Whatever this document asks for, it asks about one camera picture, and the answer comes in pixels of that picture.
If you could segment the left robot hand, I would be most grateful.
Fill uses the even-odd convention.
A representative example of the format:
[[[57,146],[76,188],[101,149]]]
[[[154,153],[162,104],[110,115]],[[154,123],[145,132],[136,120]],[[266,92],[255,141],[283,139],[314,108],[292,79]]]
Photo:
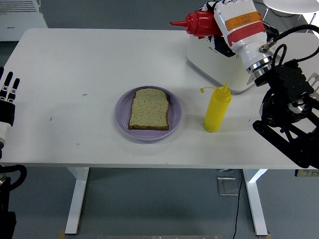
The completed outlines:
[[[15,115],[15,97],[20,79],[16,78],[12,87],[9,85],[13,78],[13,72],[8,72],[5,81],[0,88],[0,148],[6,143],[6,134],[13,126]]]

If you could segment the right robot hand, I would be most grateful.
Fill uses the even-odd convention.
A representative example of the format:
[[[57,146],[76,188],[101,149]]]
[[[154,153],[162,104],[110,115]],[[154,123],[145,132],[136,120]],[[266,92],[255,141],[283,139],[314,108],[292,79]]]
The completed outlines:
[[[227,45],[241,56],[245,69],[270,56],[260,52],[267,43],[267,34],[253,1],[210,1],[205,7],[213,11]]]

